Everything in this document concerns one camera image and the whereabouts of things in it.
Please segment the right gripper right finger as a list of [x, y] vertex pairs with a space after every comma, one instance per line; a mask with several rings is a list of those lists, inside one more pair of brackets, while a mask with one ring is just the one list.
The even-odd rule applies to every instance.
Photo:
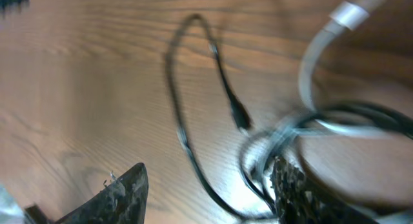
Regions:
[[285, 158], [275, 159], [271, 179], [281, 224], [377, 223], [317, 186]]

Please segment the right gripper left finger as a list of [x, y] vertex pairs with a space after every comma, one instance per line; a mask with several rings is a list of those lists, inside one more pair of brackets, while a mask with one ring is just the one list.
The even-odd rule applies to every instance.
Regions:
[[92, 199], [59, 219], [63, 224], [143, 224], [148, 197], [148, 174], [137, 163]]

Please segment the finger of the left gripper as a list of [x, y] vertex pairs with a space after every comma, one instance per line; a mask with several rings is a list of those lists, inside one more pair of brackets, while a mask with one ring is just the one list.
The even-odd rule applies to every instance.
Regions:
[[29, 4], [30, 0], [1, 0], [1, 14], [21, 12]]

